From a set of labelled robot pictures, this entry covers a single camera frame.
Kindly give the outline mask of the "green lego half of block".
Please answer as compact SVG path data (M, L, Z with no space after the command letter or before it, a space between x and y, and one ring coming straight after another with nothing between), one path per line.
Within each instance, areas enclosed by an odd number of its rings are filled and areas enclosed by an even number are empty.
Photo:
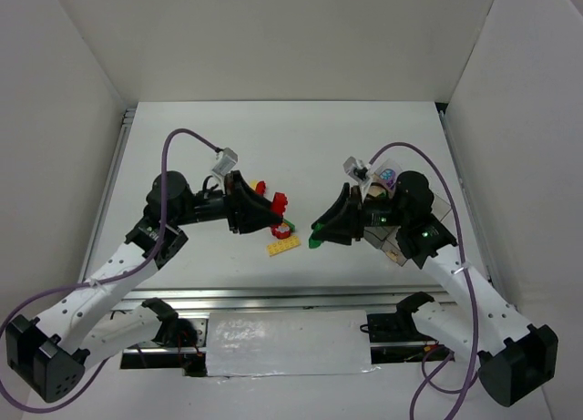
M320 247L322 245L322 241L318 240L316 237L316 234L319 232L319 230L321 228L322 228L322 225L320 223L317 223L312 230L312 233L311 233L309 240L308 240L308 247L311 250L317 249L318 247Z

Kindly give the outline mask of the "red flower lego piece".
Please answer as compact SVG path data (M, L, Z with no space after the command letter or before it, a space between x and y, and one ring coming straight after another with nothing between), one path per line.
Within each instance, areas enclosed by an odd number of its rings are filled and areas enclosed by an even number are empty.
M277 240L285 240L292 235L292 232L290 232L290 229L286 224L281 223L280 225L271 228L271 234Z

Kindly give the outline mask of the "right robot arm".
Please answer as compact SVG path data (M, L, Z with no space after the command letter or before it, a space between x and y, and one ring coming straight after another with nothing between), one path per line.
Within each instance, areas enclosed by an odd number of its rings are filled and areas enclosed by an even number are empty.
M433 214L427 178L405 171L391 198L365 199L357 185L312 224L312 239L349 245L367 228L394 226L404 257L441 285L467 312L465 324L426 293L403 302L416 331L472 363L486 392L505 407L553 378L558 338L546 324L536 327L461 257L462 244Z

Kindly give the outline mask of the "green lego plate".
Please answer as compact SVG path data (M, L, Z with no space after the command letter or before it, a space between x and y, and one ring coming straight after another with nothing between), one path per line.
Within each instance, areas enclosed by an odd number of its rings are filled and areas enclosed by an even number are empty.
M295 232L295 225L291 221L283 219L283 223L288 226L290 232Z

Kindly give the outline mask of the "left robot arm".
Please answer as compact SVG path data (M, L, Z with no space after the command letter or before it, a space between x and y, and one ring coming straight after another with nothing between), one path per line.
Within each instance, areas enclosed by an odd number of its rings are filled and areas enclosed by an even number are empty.
M224 187L191 191L177 171L160 174L142 218L116 252L85 282L32 319L18 314L5 328L7 362L47 403L66 397L86 370L130 346L193 346L196 329L160 298L111 317L129 292L170 262L186 244L181 226L225 220L230 231L252 233L278 226L287 200L265 199L235 170Z

